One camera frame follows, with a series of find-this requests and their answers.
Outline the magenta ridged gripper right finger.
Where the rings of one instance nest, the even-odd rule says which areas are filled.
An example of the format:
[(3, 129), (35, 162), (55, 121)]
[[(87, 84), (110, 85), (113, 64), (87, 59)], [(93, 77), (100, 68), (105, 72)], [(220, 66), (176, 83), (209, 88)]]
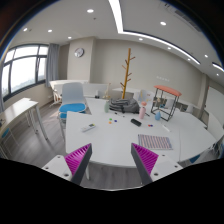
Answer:
[(150, 175), (158, 155), (135, 143), (131, 144), (131, 155), (138, 169), (142, 184), (150, 184), (152, 182)]

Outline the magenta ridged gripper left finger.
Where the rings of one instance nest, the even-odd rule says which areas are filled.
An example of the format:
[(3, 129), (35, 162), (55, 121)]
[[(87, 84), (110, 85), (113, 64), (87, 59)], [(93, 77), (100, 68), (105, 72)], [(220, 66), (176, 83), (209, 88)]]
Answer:
[(74, 184), (81, 183), (91, 155), (92, 144), (89, 143), (65, 156), (65, 161), (72, 173), (71, 181)]

